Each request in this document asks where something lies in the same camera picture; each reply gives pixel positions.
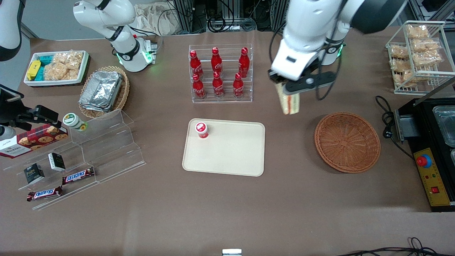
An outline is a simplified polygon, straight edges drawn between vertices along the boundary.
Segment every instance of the round basket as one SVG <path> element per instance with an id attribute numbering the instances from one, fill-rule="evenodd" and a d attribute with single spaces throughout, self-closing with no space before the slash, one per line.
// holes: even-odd
<path id="1" fill-rule="evenodd" d="M 324 161 L 345 173 L 362 173 L 378 161 L 379 137 L 358 115 L 338 112 L 325 116 L 314 133 L 316 148 Z"/>
<path id="2" fill-rule="evenodd" d="M 121 68 L 113 67 L 113 66 L 102 67 L 102 68 L 98 69 L 97 71 L 107 71 L 107 72 L 115 71 L 117 73 L 120 73 L 123 76 L 122 80 L 121 80 L 121 85 L 120 85 L 121 87 L 117 94 L 117 99 L 115 101 L 114 108 L 112 110 L 114 111 L 116 109 L 122 109 L 125 106 L 126 98 L 128 98 L 128 93 L 130 92 L 130 82 L 128 81 L 128 77 L 126 76 L 126 73 Z M 87 78 L 86 82 L 84 83 L 84 87 L 82 88 L 81 95 L 84 93 L 84 90 L 87 87 L 88 81 L 90 80 L 90 78 L 93 76 L 93 74 L 95 72 L 93 72 Z M 89 117 L 89 118 L 97 118 L 97 117 L 100 117 L 100 116 L 106 114 L 105 112 L 101 112 L 101 111 L 85 109 L 81 105 L 79 105 L 79 108 L 81 109 L 81 112 L 86 117 Z"/>

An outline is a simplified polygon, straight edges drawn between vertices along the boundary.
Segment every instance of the red switch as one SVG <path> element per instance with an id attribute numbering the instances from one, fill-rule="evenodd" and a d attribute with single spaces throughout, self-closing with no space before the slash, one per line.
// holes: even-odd
<path id="1" fill-rule="evenodd" d="M 427 154 L 423 154 L 416 158 L 417 165 L 423 168 L 429 168 L 432 164 L 431 158 Z"/>
<path id="2" fill-rule="evenodd" d="M 432 192 L 433 194 L 439 193 L 438 187 L 431 187 L 431 192 Z"/>

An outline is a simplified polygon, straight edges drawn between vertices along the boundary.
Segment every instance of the table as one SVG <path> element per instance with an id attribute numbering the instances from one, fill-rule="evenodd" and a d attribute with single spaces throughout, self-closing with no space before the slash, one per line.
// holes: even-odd
<path id="1" fill-rule="evenodd" d="M 430 213 L 411 159 L 380 136 L 377 164 L 342 174 L 318 155 L 314 129 L 325 115 L 349 111 L 382 134 L 375 95 L 398 108 L 411 97 L 394 95 L 384 45 L 397 28 L 363 36 L 352 30 L 330 95 L 301 95 L 300 113 L 282 114 L 272 82 L 272 33 L 204 33 L 166 37 L 157 64 L 127 75 L 124 108 L 146 165 L 42 211 L 18 193 L 15 174 L 0 173 L 0 255 L 220 255 L 242 248 L 251 255 L 330 256 L 384 246 L 424 246 L 454 254 L 453 213 Z M 190 44 L 253 43 L 254 99 L 246 104 L 194 105 L 188 83 Z M 31 51 L 83 49 L 97 68 L 119 65 L 107 40 L 32 40 Z M 27 106 L 43 104 L 79 113 L 81 87 L 28 88 Z M 266 127 L 260 177 L 187 172 L 182 156 L 193 118 L 261 122 Z"/>

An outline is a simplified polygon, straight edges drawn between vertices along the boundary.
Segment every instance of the aluminum foil container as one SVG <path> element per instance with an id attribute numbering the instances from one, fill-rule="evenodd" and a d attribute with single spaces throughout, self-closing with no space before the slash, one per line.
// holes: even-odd
<path id="1" fill-rule="evenodd" d="M 121 74 L 117 72 L 97 71 L 90 78 L 79 104 L 95 111 L 109 112 L 121 87 Z"/>

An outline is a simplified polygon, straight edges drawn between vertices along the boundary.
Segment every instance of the blue package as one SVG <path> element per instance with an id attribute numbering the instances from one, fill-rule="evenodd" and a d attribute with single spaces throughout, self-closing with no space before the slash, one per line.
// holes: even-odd
<path id="1" fill-rule="evenodd" d="M 40 69 L 38 69 L 35 81 L 44 81 L 44 67 L 40 67 Z"/>
<path id="2" fill-rule="evenodd" d="M 41 56 L 41 57 L 40 57 L 41 65 L 42 65 L 42 66 L 45 66 L 45 65 L 51 63 L 53 58 L 54 58 L 54 56 L 52 56 L 52 55 Z"/>

